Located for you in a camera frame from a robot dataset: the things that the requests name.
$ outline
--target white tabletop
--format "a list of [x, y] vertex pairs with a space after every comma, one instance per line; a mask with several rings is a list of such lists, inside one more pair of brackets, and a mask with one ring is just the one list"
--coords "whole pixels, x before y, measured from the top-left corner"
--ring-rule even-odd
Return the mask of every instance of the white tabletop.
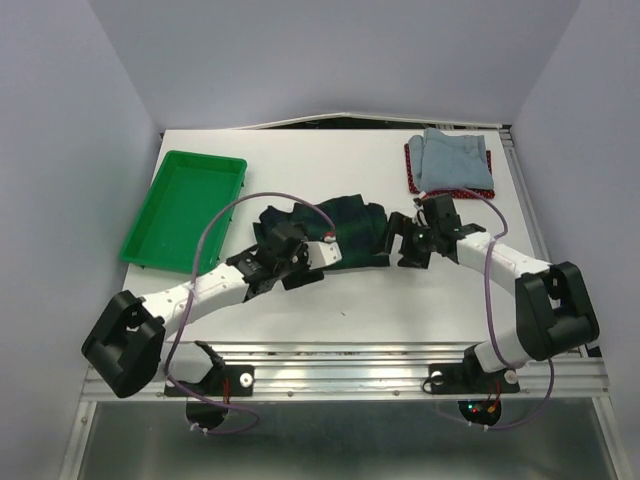
[[[291, 193], [313, 203], [360, 193], [366, 202], [413, 215], [403, 145], [412, 130], [169, 130], [156, 171], [169, 150], [244, 158], [242, 194]], [[495, 204], [505, 214], [509, 246], [533, 255], [515, 186], [497, 131], [446, 131], [484, 135], [492, 153]], [[255, 243], [251, 223], [267, 207], [290, 209], [282, 199], [239, 205], [221, 258]], [[477, 200], [456, 200], [463, 223], [497, 233], [498, 218]], [[395, 245], [399, 248], [399, 239]], [[428, 270], [392, 267], [327, 274], [322, 282], [285, 292], [280, 285], [244, 305], [219, 310], [185, 332], [184, 340], [230, 342], [477, 342], [487, 338], [482, 277], [432, 256]], [[124, 289], [135, 295], [164, 290], [186, 275], [130, 265]], [[493, 286], [498, 331], [514, 325], [513, 298]]]

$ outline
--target green tray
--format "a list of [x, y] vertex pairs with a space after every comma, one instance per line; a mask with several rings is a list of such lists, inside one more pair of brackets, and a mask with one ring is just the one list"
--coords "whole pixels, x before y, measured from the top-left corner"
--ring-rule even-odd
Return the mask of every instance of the green tray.
[[[190, 273], [202, 231], [238, 198], [246, 169], [247, 162], [239, 158], [167, 152], [122, 246], [122, 260]], [[216, 266], [232, 213], [209, 233], [198, 273]]]

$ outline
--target gray wall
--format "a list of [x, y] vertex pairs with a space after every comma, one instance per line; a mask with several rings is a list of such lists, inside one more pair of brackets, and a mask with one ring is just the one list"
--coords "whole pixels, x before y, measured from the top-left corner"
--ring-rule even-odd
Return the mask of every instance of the gray wall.
[[0, 478], [57, 478], [158, 138], [85, 0], [0, 4]]
[[640, 4], [583, 0], [514, 126], [555, 260], [579, 264], [640, 474]]
[[152, 118], [515, 120], [578, 0], [89, 0]]

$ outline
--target patterned red fabric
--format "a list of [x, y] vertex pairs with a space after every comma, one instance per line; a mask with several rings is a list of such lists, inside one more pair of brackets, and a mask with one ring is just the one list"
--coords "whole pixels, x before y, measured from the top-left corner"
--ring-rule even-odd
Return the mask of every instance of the patterned red fabric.
[[[416, 187], [415, 183], [413, 182], [413, 173], [411, 173], [411, 157], [409, 156], [408, 143], [404, 144], [404, 158], [405, 158], [405, 163], [407, 167], [407, 180], [409, 182], [409, 191], [417, 195], [418, 193], [420, 193], [420, 190], [418, 189], [418, 187]], [[491, 173], [492, 172], [491, 152], [489, 150], [487, 150], [487, 166], [489, 167], [489, 172]], [[473, 190], [478, 195], [481, 195], [484, 198], [488, 198], [488, 199], [492, 199], [496, 196], [496, 192], [494, 190], [480, 190], [479, 188], [471, 188], [470, 190]], [[434, 190], [432, 192], [429, 192], [427, 196], [440, 195], [441, 193], [448, 193], [453, 198], [467, 198], [469, 200], [477, 200], [476, 197], [469, 195], [467, 192], [464, 192], [462, 190]]]

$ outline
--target folded gray shirt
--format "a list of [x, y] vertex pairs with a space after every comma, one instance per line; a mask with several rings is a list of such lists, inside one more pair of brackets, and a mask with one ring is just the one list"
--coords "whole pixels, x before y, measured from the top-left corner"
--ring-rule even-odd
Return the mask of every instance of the folded gray shirt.
[[414, 135], [408, 144], [413, 180], [420, 190], [493, 189], [483, 135], [452, 137], [427, 128], [424, 137]]

